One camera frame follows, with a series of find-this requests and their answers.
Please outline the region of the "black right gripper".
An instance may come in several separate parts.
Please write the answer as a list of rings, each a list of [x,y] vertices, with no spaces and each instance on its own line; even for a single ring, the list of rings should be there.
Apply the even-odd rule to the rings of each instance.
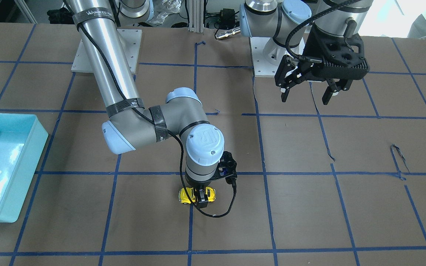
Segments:
[[[207,186],[211,183],[211,178],[205,181],[194,180],[188,173],[185,175],[186,181],[190,187],[197,190],[197,207],[205,208],[209,203]]]

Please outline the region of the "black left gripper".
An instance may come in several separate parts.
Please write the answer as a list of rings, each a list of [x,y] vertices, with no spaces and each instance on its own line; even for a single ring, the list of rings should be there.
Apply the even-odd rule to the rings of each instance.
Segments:
[[[369,72],[367,60],[354,67],[346,68],[336,65],[328,60],[321,64],[300,62],[295,68],[293,57],[284,55],[275,73],[275,85],[281,90],[281,100],[286,102],[290,89],[303,81],[326,81],[328,86],[323,94],[322,102],[327,105],[335,94],[348,91],[353,80],[360,80]]]

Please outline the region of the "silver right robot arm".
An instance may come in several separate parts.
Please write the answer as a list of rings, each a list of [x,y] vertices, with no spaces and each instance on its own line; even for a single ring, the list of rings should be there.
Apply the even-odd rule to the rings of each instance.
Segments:
[[[186,150],[186,179],[198,208],[208,204],[206,187],[218,177],[224,136],[212,125],[190,88],[177,88],[163,105],[146,108],[132,78],[115,14],[107,0],[66,0],[81,34],[109,120],[102,124],[105,141],[115,154],[178,137]]]

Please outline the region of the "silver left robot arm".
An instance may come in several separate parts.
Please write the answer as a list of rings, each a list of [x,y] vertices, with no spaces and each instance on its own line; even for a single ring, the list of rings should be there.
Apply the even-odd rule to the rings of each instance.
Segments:
[[[274,75],[282,102],[304,81],[326,82],[322,102],[368,74],[365,46],[358,31],[372,0],[318,0],[313,13],[302,0],[246,0],[240,30],[247,37],[269,37],[285,53],[276,57]]]

